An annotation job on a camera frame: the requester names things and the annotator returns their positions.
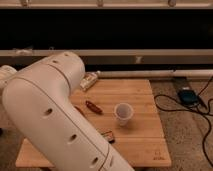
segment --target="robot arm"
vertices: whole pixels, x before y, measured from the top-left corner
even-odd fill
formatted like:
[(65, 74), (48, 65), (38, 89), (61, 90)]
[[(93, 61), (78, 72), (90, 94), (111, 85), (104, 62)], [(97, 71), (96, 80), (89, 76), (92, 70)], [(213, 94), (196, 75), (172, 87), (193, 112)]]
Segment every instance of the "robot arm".
[(60, 171), (133, 171), (72, 106), (69, 95), (85, 74), (81, 59), (64, 52), (19, 71), (3, 91), (17, 128)]

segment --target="wooden cutting board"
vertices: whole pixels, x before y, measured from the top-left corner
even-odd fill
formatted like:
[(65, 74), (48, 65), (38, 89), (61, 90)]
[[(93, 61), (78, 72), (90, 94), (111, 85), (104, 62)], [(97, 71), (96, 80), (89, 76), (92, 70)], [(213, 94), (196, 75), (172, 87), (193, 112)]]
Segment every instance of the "wooden cutting board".
[[(112, 145), (133, 167), (170, 166), (171, 159), (149, 80), (101, 79), (87, 92), (76, 90), (70, 100), (86, 115), (100, 133), (112, 131)], [(90, 111), (89, 100), (103, 110), (103, 115)], [(126, 102), (132, 105), (134, 116), (124, 127), (116, 123), (114, 107)], [(17, 167), (54, 167), (28, 140), (19, 152)]]

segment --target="speckled floor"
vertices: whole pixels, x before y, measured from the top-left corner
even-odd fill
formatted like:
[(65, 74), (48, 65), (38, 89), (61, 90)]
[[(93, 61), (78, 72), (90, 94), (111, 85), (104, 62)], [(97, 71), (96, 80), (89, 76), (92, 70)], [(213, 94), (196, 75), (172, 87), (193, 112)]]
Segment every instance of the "speckled floor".
[[(206, 80), (192, 80), (191, 86), (196, 92), (202, 89)], [(176, 97), (176, 91), (171, 81), (151, 81), (153, 93), (167, 94)], [(213, 83), (202, 94), (207, 100), (213, 96)], [(168, 99), (161, 98), (158, 101), (163, 107), (177, 108), (176, 104)], [(172, 167), (147, 168), (148, 171), (212, 171), (206, 161), (201, 142), (207, 130), (206, 121), (196, 114), (189, 112), (166, 113), (159, 111), (169, 152), (172, 159)], [(14, 127), (0, 106), (0, 127), (4, 129), (0, 137), (0, 171), (38, 171), (39, 169), (17, 169), (14, 165), (23, 136)], [(207, 141), (208, 153), (213, 160), (213, 133)]]

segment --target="small cup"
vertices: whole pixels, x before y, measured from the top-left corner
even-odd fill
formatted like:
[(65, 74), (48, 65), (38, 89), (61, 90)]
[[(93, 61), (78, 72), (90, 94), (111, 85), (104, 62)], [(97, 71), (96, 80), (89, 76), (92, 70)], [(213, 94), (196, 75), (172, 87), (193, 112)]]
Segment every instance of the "small cup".
[(128, 103), (119, 103), (114, 108), (116, 120), (120, 126), (124, 126), (133, 116), (133, 108)]

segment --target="cable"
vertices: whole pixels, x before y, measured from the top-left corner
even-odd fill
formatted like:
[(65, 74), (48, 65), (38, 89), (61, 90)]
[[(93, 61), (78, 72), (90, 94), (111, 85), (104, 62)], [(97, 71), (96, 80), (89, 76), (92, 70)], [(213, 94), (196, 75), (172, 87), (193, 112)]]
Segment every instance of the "cable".
[(200, 96), (203, 91), (209, 86), (209, 84), (212, 82), (213, 80), (213, 76), (209, 79), (209, 81), (207, 82), (207, 84), (203, 87), (203, 89), (197, 94), (197, 96)]
[[(201, 89), (201, 91), (197, 94), (197, 96), (200, 96), (206, 89), (207, 87), (209, 86), (209, 84), (212, 82), (213, 80), (213, 76), (209, 79), (209, 81), (207, 82), (207, 84)], [(177, 109), (164, 109), (162, 108), (161, 106), (159, 106), (157, 104), (157, 99), (159, 97), (166, 97), (172, 101), (174, 101), (176, 104), (184, 107), (184, 108), (177, 108)], [(203, 153), (204, 153), (204, 156), (206, 158), (206, 160), (208, 161), (208, 163), (211, 165), (211, 167), (213, 168), (213, 161), (210, 160), (209, 156), (208, 156), (208, 153), (206, 151), (206, 140), (208, 138), (208, 136), (210, 135), (211, 131), (212, 131), (212, 124), (211, 124), (211, 121), (209, 120), (208, 116), (213, 116), (213, 114), (210, 113), (211, 111), (211, 102), (213, 101), (213, 99), (209, 99), (208, 100), (208, 106), (207, 106), (207, 111), (206, 112), (203, 112), (199, 109), (199, 103), (197, 105), (194, 105), (194, 106), (185, 106), (183, 104), (181, 104), (178, 100), (174, 99), (173, 97), (170, 97), (168, 95), (165, 95), (165, 94), (158, 94), (154, 97), (155, 99), (155, 102), (156, 102), (156, 106), (158, 109), (162, 110), (162, 111), (165, 111), (165, 112), (179, 112), (179, 111), (188, 111), (188, 112), (192, 112), (192, 113), (195, 113), (195, 114), (198, 114), (200, 116), (202, 116), (208, 123), (208, 130), (207, 132), (204, 134), (204, 137), (203, 137), (203, 140), (202, 140), (202, 150), (203, 150)]]
[(209, 118), (207, 118), (207, 117), (204, 116), (204, 115), (201, 115), (201, 116), (203, 116), (203, 118), (205, 118), (206, 121), (208, 122), (208, 131), (206, 132), (206, 134), (205, 134), (204, 137), (203, 137), (203, 140), (202, 140), (202, 149), (203, 149), (203, 153), (204, 153), (204, 155), (205, 155), (207, 161), (209, 162), (209, 164), (210, 164), (211, 167), (213, 168), (213, 163), (212, 163), (212, 161), (210, 160), (210, 158), (209, 158), (209, 156), (208, 156), (208, 154), (207, 154), (206, 146), (205, 146), (206, 140), (207, 140), (209, 134), (210, 134), (211, 131), (212, 131), (212, 124), (211, 124)]

